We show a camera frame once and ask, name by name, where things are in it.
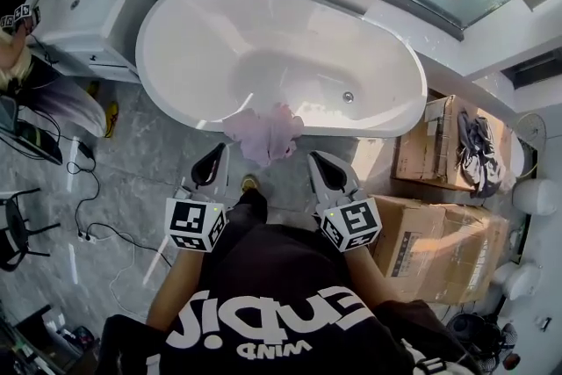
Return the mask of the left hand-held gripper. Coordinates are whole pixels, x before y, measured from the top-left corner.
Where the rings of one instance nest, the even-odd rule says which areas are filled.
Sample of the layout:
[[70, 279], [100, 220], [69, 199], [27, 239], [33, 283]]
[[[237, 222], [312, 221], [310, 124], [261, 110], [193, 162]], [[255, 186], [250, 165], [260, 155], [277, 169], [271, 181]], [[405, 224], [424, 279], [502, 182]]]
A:
[[[207, 197], [220, 201], [228, 185], [228, 146], [219, 143], [191, 168], [191, 180]], [[166, 199], [165, 231], [179, 249], [210, 253], [227, 225], [224, 204], [183, 187]]]

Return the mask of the pink waffle-weave cloth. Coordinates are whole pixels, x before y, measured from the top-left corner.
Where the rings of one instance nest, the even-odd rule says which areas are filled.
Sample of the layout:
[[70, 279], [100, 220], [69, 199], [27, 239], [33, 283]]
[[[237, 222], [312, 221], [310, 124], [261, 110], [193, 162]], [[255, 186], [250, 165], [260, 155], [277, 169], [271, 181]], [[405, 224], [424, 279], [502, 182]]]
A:
[[248, 108], [222, 121], [224, 134], [240, 144], [243, 157], [260, 167], [288, 158], [296, 150], [295, 140], [304, 132], [302, 118], [285, 104], [269, 112]]

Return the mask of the person's left forearm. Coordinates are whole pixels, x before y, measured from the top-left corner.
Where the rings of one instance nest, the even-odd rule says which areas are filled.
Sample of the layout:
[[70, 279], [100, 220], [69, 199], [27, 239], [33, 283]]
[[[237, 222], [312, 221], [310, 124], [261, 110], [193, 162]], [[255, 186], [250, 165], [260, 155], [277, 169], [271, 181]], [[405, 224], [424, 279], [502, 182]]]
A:
[[179, 312], [197, 291], [204, 254], [180, 250], [168, 275], [157, 292], [149, 310], [146, 324], [166, 332]]

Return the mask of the person's right forearm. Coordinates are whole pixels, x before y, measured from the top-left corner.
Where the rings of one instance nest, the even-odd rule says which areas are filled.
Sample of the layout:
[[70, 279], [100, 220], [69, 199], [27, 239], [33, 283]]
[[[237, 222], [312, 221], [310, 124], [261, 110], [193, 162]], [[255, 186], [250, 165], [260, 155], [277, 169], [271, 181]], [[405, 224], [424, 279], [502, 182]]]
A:
[[375, 264], [367, 247], [345, 252], [349, 276], [358, 297], [373, 309], [387, 301], [399, 301], [399, 295]]

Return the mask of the person's black trousers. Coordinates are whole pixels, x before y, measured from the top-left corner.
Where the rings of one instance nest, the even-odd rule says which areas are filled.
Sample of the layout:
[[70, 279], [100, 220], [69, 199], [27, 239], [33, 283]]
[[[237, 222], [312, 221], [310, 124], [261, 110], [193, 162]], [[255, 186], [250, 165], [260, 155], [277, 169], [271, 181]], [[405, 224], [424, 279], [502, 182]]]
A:
[[249, 188], [228, 211], [227, 218], [242, 227], [265, 224], [268, 219], [268, 201], [257, 188]]

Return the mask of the small cardboard box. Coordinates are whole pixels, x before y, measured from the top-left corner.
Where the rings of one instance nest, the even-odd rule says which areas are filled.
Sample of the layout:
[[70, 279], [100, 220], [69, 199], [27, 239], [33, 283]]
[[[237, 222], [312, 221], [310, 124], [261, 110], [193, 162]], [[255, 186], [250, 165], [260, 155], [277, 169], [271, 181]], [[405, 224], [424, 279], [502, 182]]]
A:
[[392, 176], [455, 191], [473, 191], [461, 172], [458, 114], [469, 119], [485, 118], [491, 128], [494, 149], [506, 167], [511, 163], [511, 130], [492, 114], [463, 100], [448, 96], [426, 104], [418, 124], [399, 137], [394, 152]]

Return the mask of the person's black printed shirt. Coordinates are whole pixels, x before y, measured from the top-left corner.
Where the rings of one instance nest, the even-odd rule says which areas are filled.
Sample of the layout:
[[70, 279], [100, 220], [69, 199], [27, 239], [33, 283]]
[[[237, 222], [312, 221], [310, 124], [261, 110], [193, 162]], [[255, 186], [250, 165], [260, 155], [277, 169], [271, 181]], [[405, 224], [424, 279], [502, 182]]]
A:
[[204, 261], [166, 332], [104, 325], [96, 375], [481, 375], [421, 301], [373, 309], [318, 234], [252, 227]]

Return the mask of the large taped cardboard box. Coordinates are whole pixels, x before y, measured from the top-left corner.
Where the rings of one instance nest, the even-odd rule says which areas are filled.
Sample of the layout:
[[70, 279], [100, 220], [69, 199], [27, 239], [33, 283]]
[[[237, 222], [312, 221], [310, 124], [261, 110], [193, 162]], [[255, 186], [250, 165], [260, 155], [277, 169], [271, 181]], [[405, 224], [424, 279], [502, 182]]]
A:
[[382, 230], [374, 262], [400, 299], [460, 305], [486, 297], [508, 221], [480, 206], [376, 196]]

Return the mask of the grey crumpled clothes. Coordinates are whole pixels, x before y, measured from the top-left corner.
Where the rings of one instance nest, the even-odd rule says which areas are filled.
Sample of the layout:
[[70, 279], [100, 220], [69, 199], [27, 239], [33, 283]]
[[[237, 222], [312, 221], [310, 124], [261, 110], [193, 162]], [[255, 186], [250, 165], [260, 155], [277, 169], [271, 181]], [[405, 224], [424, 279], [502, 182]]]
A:
[[487, 118], [472, 117], [466, 109], [458, 113], [458, 167], [475, 198], [492, 197], [507, 174]]

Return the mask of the black and grey backpack rig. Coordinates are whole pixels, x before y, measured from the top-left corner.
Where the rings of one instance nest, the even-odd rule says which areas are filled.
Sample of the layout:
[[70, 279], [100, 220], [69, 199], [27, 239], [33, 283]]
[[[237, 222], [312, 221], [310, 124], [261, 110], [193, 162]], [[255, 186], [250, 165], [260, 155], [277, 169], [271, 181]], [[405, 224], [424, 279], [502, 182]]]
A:
[[46, 130], [18, 118], [15, 99], [0, 95], [0, 140], [34, 160], [45, 160], [61, 166], [62, 154], [58, 142]]

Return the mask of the white vanity cabinet with sink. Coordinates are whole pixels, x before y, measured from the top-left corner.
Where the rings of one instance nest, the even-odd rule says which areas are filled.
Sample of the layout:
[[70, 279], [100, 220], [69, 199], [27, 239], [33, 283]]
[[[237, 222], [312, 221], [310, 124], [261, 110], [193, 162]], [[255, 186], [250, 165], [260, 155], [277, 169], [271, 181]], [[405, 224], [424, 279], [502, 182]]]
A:
[[33, 0], [40, 22], [32, 52], [65, 76], [138, 83], [135, 46], [157, 0]]

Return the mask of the black metal stool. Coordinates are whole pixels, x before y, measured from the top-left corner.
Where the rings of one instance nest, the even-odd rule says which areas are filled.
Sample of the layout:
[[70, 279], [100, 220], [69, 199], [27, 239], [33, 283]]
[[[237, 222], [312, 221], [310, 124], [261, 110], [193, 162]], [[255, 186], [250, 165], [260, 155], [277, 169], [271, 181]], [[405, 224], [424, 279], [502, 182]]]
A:
[[0, 193], [0, 207], [4, 209], [6, 226], [0, 228], [0, 270], [14, 272], [26, 256], [50, 257], [50, 253], [32, 251], [29, 247], [29, 238], [34, 235], [58, 228], [60, 223], [47, 227], [30, 230], [19, 209], [18, 200], [24, 195], [41, 191], [35, 188], [26, 191]]

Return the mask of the white ceramic toilet bowl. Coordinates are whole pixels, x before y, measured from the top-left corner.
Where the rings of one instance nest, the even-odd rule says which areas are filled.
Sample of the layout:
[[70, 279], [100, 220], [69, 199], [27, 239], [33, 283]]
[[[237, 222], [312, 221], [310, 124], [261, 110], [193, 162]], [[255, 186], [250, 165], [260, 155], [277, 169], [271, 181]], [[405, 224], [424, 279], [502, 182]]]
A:
[[541, 268], [533, 263], [504, 263], [493, 274], [492, 283], [506, 299], [533, 296], [541, 279]]
[[549, 216], [558, 210], [562, 188], [549, 179], [529, 179], [519, 183], [513, 192], [513, 205], [529, 215]]

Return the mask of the brown open box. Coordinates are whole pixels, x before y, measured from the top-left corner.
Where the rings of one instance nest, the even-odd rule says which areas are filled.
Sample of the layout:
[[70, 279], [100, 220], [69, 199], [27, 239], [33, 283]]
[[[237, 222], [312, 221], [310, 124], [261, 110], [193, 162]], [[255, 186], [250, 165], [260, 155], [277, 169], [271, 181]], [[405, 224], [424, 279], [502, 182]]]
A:
[[15, 326], [30, 363], [46, 375], [95, 375], [99, 340], [84, 326], [69, 328], [46, 305]]

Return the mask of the black framed window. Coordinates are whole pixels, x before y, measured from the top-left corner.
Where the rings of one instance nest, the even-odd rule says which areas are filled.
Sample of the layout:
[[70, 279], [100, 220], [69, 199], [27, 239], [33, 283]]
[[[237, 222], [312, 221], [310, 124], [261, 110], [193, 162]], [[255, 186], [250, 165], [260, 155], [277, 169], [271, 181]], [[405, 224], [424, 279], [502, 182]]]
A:
[[562, 75], [562, 47], [504, 69], [502, 74], [515, 90]]

